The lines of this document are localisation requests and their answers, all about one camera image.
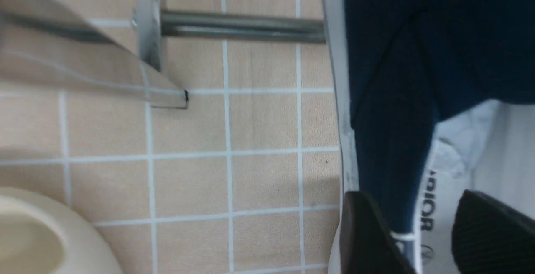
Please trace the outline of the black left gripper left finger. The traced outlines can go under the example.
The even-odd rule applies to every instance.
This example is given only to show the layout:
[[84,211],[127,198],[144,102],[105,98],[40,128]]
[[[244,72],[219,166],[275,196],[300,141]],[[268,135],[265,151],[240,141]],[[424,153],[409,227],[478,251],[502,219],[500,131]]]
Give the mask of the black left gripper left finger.
[[363,192],[344,194],[339,240],[342,274],[414,274],[380,210]]

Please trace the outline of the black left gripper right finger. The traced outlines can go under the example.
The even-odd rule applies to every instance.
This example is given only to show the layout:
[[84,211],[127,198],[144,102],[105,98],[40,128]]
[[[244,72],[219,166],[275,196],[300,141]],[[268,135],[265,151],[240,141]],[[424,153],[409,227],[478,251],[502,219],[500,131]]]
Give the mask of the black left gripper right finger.
[[463,192],[451,233],[461,274],[533,274],[535,222],[480,191]]

